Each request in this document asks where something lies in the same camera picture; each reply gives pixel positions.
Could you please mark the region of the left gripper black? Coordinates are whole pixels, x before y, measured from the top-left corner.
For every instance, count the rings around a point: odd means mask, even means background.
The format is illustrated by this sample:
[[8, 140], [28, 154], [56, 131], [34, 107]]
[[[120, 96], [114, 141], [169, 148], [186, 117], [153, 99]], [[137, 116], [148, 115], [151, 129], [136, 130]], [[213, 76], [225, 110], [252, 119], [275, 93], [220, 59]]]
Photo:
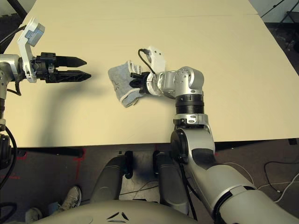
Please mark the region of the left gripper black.
[[42, 52], [31, 62], [36, 78], [46, 83], [82, 82], [92, 76], [80, 70], [57, 71], [56, 67], [80, 67], [87, 64], [73, 56], [56, 56], [55, 53]]

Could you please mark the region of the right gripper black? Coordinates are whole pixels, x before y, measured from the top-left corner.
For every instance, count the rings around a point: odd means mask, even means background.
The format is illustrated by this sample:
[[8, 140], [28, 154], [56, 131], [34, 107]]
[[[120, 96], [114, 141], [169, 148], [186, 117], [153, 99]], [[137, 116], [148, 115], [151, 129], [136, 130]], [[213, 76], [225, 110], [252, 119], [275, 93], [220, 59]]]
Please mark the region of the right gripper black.
[[130, 77], [134, 78], [134, 79], [129, 83], [129, 85], [132, 88], [140, 88], [139, 92], [141, 94], [150, 94], [148, 87], [147, 87], [147, 78], [148, 78], [149, 74], [150, 74], [150, 72], [142, 72], [141, 74], [131, 72]]

